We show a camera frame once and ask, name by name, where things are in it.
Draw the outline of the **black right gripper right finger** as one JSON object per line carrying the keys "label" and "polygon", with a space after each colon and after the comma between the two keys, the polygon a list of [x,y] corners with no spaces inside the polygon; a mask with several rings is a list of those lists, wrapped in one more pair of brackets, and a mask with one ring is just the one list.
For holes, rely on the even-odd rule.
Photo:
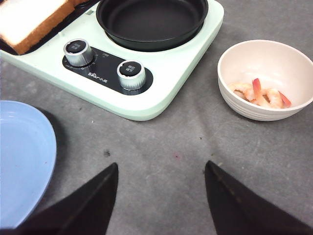
{"label": "black right gripper right finger", "polygon": [[204,170],[211,216],[219,235],[311,235],[312,227],[278,208],[208,161]]}

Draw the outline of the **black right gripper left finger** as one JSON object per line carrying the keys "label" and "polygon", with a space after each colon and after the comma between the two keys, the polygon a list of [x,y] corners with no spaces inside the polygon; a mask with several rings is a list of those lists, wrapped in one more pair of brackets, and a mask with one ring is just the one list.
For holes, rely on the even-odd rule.
{"label": "black right gripper left finger", "polygon": [[69,196],[27,219],[18,235],[104,235],[115,204],[118,165],[113,163]]}

